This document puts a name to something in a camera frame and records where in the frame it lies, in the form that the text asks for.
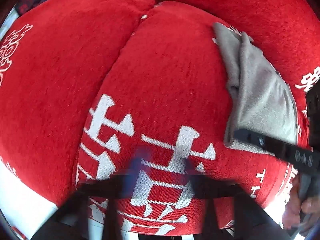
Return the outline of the person's right hand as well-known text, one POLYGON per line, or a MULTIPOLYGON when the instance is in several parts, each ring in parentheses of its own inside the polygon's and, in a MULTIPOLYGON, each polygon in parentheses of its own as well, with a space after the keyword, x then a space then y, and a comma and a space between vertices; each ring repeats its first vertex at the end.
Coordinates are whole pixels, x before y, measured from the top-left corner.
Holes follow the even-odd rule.
POLYGON ((290 190, 290 199, 285 206, 285 212, 282 217, 284 229, 302 226, 300 234, 306 236, 310 229, 319 220, 319 196, 310 197, 302 202, 298 197, 299 176, 296 176, 292 181, 292 189, 290 190), (311 217, 305 223, 301 222, 300 213, 310 214, 311 217))

